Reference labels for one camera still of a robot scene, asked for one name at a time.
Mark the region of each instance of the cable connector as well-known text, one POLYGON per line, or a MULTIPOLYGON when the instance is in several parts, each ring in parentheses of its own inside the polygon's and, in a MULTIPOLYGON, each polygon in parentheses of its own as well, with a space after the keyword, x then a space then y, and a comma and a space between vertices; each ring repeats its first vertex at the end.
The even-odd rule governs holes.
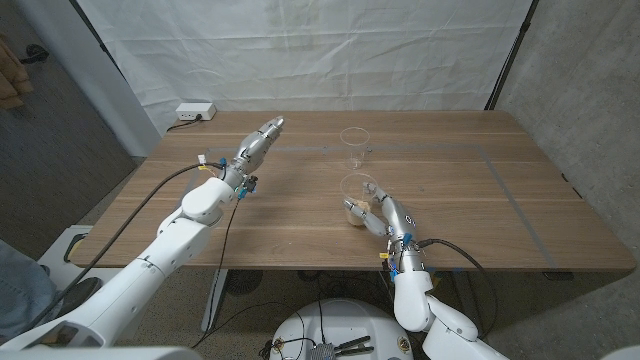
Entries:
POLYGON ((433 245, 435 243, 435 241, 433 241, 433 240, 434 239, 427 239, 427 240, 418 241, 418 247, 420 249, 422 249, 422 248, 427 247, 429 245, 433 245))
POLYGON ((409 233, 404 234, 404 237, 402 237, 402 245, 407 246, 407 244, 411 242, 412 237, 413 236, 409 233))
POLYGON ((244 197, 247 196, 248 192, 256 192, 257 181, 258 178, 256 176, 250 176, 249 178, 247 178, 244 184, 242 184, 242 189, 238 193, 238 200, 244 199, 244 197))

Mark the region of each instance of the clear plastic cup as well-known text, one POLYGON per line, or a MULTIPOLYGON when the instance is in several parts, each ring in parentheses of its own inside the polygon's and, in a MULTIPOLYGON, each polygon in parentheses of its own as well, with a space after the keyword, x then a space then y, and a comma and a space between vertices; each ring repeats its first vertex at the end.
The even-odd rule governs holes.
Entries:
POLYGON ((351 170, 362 167, 369 142, 369 132, 363 128, 350 127, 342 130, 340 140, 347 145, 344 164, 351 170))
MULTIPOLYGON (((371 211, 371 200, 373 200, 374 192, 368 191, 367 184, 371 184, 371 188, 378 187, 376 180, 367 174, 353 173, 349 174, 340 182, 340 190, 344 196, 344 200, 349 200, 363 210, 371 211)), ((362 219, 345 209, 347 221, 351 225, 364 225, 362 219)))

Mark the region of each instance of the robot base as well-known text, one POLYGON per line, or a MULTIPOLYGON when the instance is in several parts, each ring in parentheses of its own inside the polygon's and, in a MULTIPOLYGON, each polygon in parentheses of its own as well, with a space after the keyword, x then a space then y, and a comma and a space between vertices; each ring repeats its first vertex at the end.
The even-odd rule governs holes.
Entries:
MULTIPOLYGON (((322 328, 327 343, 335 346, 370 336, 364 346, 374 347, 373 352, 354 355, 358 360, 410 360, 413 353, 407 333, 396 320, 377 307, 363 301, 353 299, 327 299, 321 301, 322 328)), ((313 302, 298 310, 304 322, 303 326, 297 314, 291 315, 276 331, 273 342, 287 341, 300 337, 308 337, 316 343, 322 343, 320 331, 320 309, 318 302, 313 302)), ((271 349, 271 360, 311 359, 311 341, 304 340, 286 343, 281 348, 282 356, 271 349)))

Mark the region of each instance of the table leg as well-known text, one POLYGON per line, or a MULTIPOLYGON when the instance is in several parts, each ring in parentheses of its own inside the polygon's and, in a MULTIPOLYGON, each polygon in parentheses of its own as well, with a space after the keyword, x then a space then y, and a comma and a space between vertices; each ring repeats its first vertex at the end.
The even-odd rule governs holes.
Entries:
POLYGON ((227 281, 228 272, 229 270, 227 269, 221 269, 216 270, 215 274, 213 275, 211 290, 209 290, 209 297, 207 298, 207 304, 204 308, 204 316, 202 317, 202 324, 200 325, 200 329, 202 329, 203 332, 209 330, 211 328, 211 325, 216 320, 218 308, 220 307, 220 303, 222 303, 222 292, 224 291, 224 285, 227 281), (218 282, 218 284, 215 285, 216 293, 214 294, 213 287, 216 281, 218 282))
POLYGON ((480 318, 480 310, 478 308, 478 301, 476 295, 473 292, 471 286, 471 280, 469 279, 469 273, 466 271, 452 272, 451 279, 455 286, 458 299, 462 304, 462 312, 473 321, 478 327, 478 331, 482 334, 484 329, 482 326, 482 319, 480 318))

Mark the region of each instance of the gray wall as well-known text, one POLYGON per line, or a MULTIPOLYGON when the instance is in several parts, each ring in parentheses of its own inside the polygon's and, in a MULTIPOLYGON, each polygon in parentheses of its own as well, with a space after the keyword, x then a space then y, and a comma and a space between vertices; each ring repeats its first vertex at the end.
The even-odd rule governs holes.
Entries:
MULTIPOLYGON (((47 48, 9 0, 0 33, 18 58, 47 48)), ((135 166, 55 54, 26 68, 33 92, 0 109, 0 238, 38 259, 135 166)))
POLYGON ((131 156, 148 156, 161 136, 70 1, 14 0, 22 15, 131 156))
MULTIPOLYGON (((496 106, 516 117, 636 259, 639 80, 638 1, 543 0, 496 106)), ((503 311, 489 342, 528 359, 599 359, 640 344, 640 272, 624 275, 577 274, 564 283, 498 276, 503 311)))

